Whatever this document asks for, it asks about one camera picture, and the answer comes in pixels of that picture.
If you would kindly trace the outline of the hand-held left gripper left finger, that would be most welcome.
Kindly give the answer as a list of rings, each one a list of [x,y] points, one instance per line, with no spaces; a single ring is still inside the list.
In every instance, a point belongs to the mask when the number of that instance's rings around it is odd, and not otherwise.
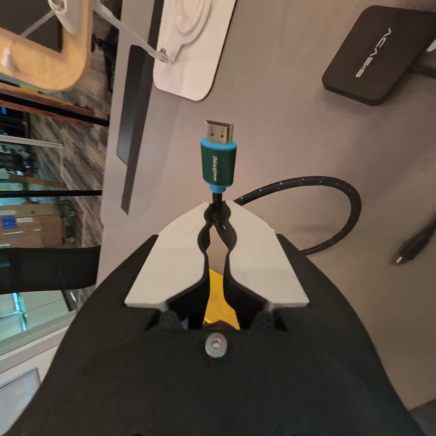
[[[160,231],[124,303],[173,311],[180,321],[203,323],[210,296],[211,204],[201,203]]]

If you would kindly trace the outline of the yellow plastic bin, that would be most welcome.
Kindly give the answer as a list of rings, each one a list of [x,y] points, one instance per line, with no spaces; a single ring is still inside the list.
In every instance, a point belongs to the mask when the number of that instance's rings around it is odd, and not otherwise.
[[[225,300],[223,276],[209,269],[209,277],[210,295],[204,316],[204,324],[213,324],[222,321],[230,325],[233,329],[239,330],[240,327],[236,312]]]

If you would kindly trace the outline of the wooden office desk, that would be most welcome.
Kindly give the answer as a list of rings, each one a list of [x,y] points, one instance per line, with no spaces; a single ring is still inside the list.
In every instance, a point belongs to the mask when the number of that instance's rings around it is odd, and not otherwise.
[[[109,120],[96,117],[94,111],[57,98],[37,94],[12,85],[0,84],[0,105],[32,115],[44,116],[80,126],[109,127]]]

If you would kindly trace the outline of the cardboard boxes on cart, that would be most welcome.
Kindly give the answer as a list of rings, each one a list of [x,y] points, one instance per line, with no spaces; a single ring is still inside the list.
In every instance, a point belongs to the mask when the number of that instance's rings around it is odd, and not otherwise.
[[[18,204],[0,208],[0,247],[81,247],[83,212],[72,200],[57,204]]]

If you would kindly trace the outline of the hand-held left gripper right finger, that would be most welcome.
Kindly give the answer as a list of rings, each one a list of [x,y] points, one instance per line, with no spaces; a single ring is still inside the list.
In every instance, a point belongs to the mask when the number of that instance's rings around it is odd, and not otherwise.
[[[226,230],[223,290],[239,323],[252,323],[259,312],[309,304],[275,230],[236,202],[223,205]]]

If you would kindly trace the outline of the white monitor stand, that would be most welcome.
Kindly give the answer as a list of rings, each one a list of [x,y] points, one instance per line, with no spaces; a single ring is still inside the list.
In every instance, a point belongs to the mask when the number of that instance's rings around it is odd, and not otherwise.
[[[163,1],[157,17],[157,42],[147,42],[101,1],[47,1],[52,15],[71,36],[84,30],[84,13],[94,11],[121,37],[145,51],[152,84],[198,102],[209,94],[218,70],[236,1]]]

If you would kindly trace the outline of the black square hub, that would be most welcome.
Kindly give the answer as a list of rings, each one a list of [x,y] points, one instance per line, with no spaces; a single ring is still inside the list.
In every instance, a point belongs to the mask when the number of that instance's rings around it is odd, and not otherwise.
[[[435,42],[435,32],[435,12],[366,8],[324,72],[324,89],[368,106],[382,104]]]

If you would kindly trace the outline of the black standing panel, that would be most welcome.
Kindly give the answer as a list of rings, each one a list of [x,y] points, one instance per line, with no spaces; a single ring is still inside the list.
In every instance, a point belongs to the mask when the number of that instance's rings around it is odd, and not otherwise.
[[[79,290],[96,284],[101,246],[2,248],[0,293]]]

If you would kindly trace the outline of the black floor pole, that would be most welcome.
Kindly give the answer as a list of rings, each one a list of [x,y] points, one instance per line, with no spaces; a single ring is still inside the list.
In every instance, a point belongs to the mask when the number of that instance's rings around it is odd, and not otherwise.
[[[99,197],[102,190],[30,190],[0,191],[0,198]]]

